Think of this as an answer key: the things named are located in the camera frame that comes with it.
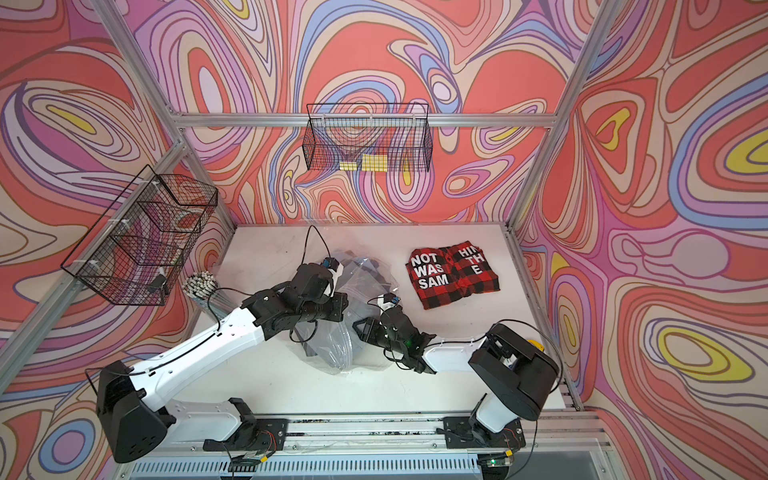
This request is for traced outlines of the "clear plastic vacuum bag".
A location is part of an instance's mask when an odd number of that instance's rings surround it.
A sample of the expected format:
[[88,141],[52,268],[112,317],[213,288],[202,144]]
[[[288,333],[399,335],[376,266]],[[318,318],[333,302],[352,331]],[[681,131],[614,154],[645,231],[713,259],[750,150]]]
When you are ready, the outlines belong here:
[[378,320],[382,313],[378,299],[386,293],[400,294],[392,268],[376,257],[352,250],[335,250],[333,255],[344,266],[337,284],[337,290],[349,301],[343,320],[298,324],[289,333],[288,349],[300,361],[329,375],[386,370],[391,361],[385,358],[384,350],[361,342],[352,324],[367,317]]

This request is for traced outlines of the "red black plaid shirt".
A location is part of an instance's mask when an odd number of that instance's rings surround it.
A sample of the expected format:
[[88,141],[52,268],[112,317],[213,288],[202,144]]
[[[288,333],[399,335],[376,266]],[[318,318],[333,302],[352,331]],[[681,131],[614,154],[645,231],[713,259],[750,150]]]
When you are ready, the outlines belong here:
[[448,247],[415,249],[405,267],[425,310],[500,290],[499,277],[483,250],[469,241]]

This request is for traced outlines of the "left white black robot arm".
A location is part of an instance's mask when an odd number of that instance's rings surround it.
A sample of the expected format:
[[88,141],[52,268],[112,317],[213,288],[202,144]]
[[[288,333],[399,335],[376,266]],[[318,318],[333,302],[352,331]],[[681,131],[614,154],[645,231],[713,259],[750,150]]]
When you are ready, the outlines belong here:
[[208,451],[266,457],[282,449],[274,424],[247,403],[182,402],[177,395],[232,357],[301,323],[341,322],[349,302],[333,257],[300,265],[286,282],[258,291],[216,324],[165,353],[99,372],[96,413],[118,464],[139,460],[163,444],[202,443]]

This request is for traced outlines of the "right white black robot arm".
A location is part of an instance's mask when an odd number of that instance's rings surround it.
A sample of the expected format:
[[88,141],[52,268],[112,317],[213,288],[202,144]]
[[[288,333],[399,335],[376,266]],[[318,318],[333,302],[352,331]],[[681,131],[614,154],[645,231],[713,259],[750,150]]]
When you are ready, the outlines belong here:
[[470,372],[485,385],[469,416],[475,437],[504,432],[516,420],[537,421],[561,380],[562,367],[535,342],[502,319],[476,339],[446,340],[418,330],[399,305],[352,328],[363,343],[379,347],[387,360],[417,374]]

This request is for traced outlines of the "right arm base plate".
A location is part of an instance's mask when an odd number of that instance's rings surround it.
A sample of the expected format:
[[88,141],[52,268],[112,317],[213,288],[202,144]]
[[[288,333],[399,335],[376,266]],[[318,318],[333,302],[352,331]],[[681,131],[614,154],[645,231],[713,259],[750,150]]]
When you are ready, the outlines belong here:
[[444,417],[436,434],[443,436],[448,449],[504,448],[516,452],[526,446],[519,419],[507,423],[499,432],[494,433],[473,417]]

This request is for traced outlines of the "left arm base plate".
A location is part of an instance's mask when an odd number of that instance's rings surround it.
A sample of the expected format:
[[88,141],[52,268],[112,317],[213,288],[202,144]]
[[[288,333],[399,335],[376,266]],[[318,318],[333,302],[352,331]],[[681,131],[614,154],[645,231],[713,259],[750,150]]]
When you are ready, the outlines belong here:
[[273,453],[284,448],[288,420],[285,418],[247,419],[227,439],[206,439],[203,450],[208,452]]

